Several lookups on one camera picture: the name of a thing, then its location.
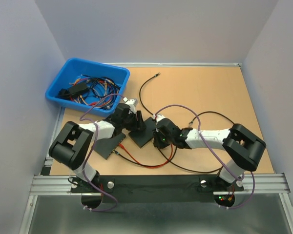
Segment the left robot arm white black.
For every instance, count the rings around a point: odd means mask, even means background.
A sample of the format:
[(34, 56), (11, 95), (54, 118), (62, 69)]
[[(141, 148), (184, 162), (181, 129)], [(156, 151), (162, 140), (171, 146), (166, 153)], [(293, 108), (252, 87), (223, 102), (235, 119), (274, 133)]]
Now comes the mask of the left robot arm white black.
[(82, 180), (83, 188), (94, 192), (99, 186), (99, 172), (87, 162), (88, 148), (91, 142), (116, 137), (123, 129), (138, 132), (146, 129), (142, 112), (136, 110), (134, 104), (120, 103), (113, 114), (100, 121), (88, 124), (68, 121), (51, 144), (48, 154), (71, 169)]

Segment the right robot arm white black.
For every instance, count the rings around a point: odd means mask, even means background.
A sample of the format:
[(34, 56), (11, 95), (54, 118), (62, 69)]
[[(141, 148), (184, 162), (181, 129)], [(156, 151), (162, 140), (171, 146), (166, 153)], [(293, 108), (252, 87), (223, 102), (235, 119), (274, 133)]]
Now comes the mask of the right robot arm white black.
[(215, 185), (226, 190), (240, 179), (244, 172), (254, 172), (266, 149), (266, 143), (241, 124), (229, 129), (198, 130), (180, 129), (170, 119), (157, 117), (155, 132), (161, 133), (159, 141), (179, 149), (207, 148), (222, 164), (215, 178)]

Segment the blue plastic bin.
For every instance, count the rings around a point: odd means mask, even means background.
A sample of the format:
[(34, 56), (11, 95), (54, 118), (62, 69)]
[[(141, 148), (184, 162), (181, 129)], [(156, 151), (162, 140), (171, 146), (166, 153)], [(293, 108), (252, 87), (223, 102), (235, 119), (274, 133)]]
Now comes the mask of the blue plastic bin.
[(70, 58), (45, 93), (61, 107), (85, 112), (103, 97), (123, 94), (130, 76), (126, 68)]

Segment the black network switch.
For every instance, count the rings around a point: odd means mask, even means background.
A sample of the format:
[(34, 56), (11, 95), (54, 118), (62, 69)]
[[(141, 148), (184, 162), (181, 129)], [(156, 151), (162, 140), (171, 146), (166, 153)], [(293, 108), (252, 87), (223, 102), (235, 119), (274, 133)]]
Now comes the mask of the black network switch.
[(128, 134), (139, 148), (142, 148), (153, 139), (153, 131), (156, 128), (156, 124), (151, 117), (145, 120), (144, 124), (146, 125), (146, 128), (143, 131), (131, 131)]
[(107, 160), (125, 137), (125, 134), (120, 133), (113, 138), (100, 139), (95, 143), (94, 151), (103, 159)]

